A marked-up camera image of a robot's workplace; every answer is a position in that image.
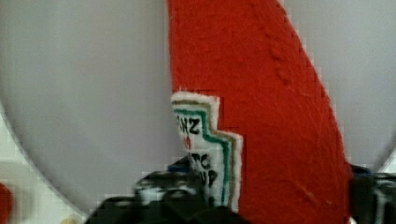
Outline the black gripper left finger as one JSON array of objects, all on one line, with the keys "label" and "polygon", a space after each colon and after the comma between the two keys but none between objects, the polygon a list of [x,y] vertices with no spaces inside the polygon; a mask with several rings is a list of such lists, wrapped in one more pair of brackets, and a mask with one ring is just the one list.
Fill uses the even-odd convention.
[{"label": "black gripper left finger", "polygon": [[84,224],[249,224],[204,197],[201,178],[188,158],[140,179],[132,197],[104,200]]}]

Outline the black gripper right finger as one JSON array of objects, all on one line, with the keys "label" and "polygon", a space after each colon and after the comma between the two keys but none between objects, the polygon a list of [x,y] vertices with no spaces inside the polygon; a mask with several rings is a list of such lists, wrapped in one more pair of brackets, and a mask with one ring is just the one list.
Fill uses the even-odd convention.
[{"label": "black gripper right finger", "polygon": [[351,217],[357,224],[396,224],[396,175],[351,166]]}]

